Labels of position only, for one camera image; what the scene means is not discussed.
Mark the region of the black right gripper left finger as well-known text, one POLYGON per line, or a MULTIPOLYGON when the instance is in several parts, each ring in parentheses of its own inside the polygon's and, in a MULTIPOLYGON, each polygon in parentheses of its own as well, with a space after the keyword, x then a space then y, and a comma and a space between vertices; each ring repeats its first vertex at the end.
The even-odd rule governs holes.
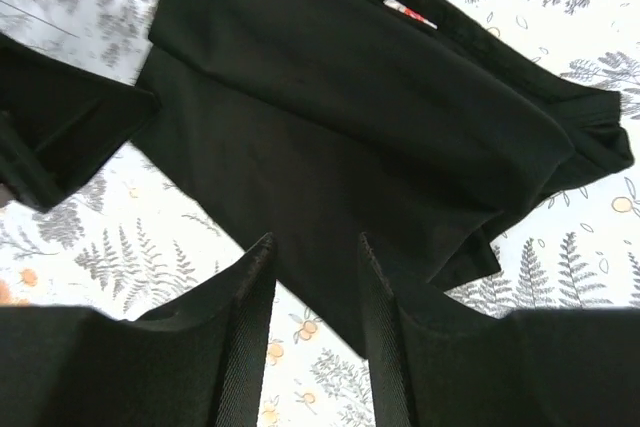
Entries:
POLYGON ((276 243, 134 321, 85 307, 1 310, 5 426, 252 426, 276 243))

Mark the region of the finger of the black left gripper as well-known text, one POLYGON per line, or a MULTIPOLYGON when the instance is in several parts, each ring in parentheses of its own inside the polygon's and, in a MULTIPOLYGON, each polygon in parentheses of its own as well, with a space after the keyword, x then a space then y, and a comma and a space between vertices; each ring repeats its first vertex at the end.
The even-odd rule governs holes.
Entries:
POLYGON ((1 38, 1 187, 49 211, 158 111, 154 95, 1 38))

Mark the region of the black t shirt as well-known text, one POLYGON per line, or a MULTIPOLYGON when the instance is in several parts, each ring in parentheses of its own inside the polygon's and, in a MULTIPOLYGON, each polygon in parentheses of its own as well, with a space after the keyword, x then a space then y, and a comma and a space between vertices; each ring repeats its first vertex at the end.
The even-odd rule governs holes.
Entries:
POLYGON ((556 77, 446 0, 159 0, 140 149, 365 350, 357 241, 442 290, 546 197, 633 163, 620 96, 556 77))

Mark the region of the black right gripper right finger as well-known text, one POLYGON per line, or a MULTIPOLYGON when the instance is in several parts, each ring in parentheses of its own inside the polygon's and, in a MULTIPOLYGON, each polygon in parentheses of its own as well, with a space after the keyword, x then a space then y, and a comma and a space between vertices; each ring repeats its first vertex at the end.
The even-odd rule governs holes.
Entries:
POLYGON ((420 280, 367 236, 358 276, 380 426, 635 426, 635 309, 493 318, 420 280))

